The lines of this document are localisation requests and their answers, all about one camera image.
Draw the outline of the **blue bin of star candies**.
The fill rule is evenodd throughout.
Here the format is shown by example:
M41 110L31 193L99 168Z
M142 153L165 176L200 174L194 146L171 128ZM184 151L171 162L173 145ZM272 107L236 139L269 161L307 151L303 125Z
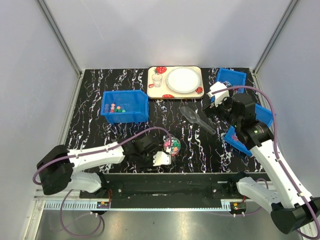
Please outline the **blue bin of star candies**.
M111 125L149 121L149 98L142 90L104 91L100 115Z

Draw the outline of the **clear plastic scoop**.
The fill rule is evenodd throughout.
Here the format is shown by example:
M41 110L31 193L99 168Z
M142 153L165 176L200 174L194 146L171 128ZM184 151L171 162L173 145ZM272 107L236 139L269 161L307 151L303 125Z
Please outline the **clear plastic scoop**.
M193 111L191 108L187 106L182 106L179 108L182 115L192 124L198 124L202 127L207 133L214 136L216 134L216 130L209 126L206 122L200 119L200 116Z

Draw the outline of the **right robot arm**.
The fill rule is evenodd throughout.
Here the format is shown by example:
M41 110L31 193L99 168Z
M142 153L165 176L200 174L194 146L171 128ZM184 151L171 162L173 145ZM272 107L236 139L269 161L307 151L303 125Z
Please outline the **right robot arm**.
M274 146L276 138L269 126L257 118L256 103L251 96L246 93L230 96L226 90L215 93L213 98L204 109L206 115L216 114L234 127L238 140L262 165L276 190L273 193L241 173L227 185L228 195L235 199L243 195L255 201L284 234L315 222L320 215L319 197L303 186Z

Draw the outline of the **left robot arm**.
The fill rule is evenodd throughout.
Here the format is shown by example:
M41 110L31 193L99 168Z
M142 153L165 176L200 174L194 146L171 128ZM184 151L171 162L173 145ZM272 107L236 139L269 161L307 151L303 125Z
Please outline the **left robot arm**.
M157 140L150 135L77 150L57 145L38 162L32 180L46 196L73 189L103 198L108 193L108 184L102 174L88 173L89 169L122 163L150 168L156 166L162 156Z

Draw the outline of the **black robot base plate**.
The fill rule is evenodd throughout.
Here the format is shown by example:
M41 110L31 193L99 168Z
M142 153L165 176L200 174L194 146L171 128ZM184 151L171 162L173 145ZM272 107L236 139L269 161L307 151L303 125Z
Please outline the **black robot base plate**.
M98 173L113 199L132 196L239 196L236 182L252 174L238 173Z

